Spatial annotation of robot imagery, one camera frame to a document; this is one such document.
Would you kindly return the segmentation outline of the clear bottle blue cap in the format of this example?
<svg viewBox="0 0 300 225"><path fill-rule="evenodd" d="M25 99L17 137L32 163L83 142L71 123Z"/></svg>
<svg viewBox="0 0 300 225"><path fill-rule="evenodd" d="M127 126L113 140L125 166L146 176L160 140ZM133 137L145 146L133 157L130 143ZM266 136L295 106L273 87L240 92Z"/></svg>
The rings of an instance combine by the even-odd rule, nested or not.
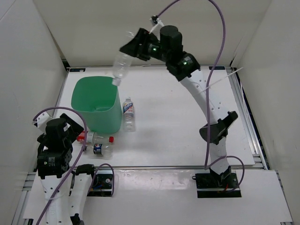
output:
<svg viewBox="0 0 300 225"><path fill-rule="evenodd" d="M121 47L129 43L134 37L134 32L127 31L125 37L122 40ZM128 55L127 53L123 53L120 48L112 67L112 84L115 86L120 86L121 81L128 74L129 68L132 65L132 61L134 60L132 56Z"/></svg>

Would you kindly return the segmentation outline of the clear bottle blue white label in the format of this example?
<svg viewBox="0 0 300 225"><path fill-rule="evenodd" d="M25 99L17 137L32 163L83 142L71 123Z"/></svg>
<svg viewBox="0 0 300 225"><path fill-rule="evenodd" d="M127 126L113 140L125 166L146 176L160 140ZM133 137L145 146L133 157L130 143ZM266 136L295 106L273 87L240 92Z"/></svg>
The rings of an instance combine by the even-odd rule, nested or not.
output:
<svg viewBox="0 0 300 225"><path fill-rule="evenodd" d="M122 105L123 128L126 132L135 131L135 108L130 97L127 97Z"/></svg>

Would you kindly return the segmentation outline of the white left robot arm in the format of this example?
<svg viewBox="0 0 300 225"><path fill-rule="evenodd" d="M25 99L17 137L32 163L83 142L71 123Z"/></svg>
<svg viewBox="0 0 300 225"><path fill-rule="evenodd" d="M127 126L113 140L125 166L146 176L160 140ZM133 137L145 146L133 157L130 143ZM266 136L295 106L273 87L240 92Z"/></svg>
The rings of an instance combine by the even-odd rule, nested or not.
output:
<svg viewBox="0 0 300 225"><path fill-rule="evenodd" d="M73 142L84 128L62 114L46 119L44 132L37 139L37 172L43 187L46 206L37 224L83 225L83 208L88 188L98 183L94 165L71 166Z"/></svg>

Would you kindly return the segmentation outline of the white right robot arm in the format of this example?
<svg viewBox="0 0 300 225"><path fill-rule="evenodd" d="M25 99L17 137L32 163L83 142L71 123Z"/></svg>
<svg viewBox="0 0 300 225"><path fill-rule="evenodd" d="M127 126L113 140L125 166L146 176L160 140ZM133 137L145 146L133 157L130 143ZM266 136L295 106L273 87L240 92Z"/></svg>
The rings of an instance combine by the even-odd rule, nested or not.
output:
<svg viewBox="0 0 300 225"><path fill-rule="evenodd" d="M206 88L200 64L195 57L183 50L182 34L172 25L164 26L159 31L159 37L140 28L137 34L124 46L120 52L131 57L148 61L155 58L165 63L166 68L182 86L184 86L203 111L207 124L200 130L200 136L209 145L207 156L211 165L208 167L210 181L215 187L222 187L231 174L231 166L226 158L226 137L228 129L237 119L235 111L227 110L220 99Z"/></svg>

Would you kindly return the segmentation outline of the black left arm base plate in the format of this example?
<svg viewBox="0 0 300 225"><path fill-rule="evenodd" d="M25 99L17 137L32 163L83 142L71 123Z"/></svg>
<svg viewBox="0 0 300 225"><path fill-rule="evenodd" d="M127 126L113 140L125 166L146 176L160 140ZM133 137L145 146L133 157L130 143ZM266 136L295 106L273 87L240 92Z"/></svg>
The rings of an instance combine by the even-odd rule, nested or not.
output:
<svg viewBox="0 0 300 225"><path fill-rule="evenodd" d="M87 196L90 197L112 197L114 176L111 170L99 170L93 181L93 186Z"/></svg>

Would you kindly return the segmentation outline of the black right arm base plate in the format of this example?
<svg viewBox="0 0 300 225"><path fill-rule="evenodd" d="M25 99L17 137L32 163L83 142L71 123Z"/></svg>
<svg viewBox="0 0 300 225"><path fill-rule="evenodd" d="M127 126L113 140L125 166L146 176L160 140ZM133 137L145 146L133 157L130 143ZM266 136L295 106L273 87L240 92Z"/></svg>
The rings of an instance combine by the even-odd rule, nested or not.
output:
<svg viewBox="0 0 300 225"><path fill-rule="evenodd" d="M235 172L231 173L221 184L209 173L196 173L192 179L196 182L197 198L241 198Z"/></svg>

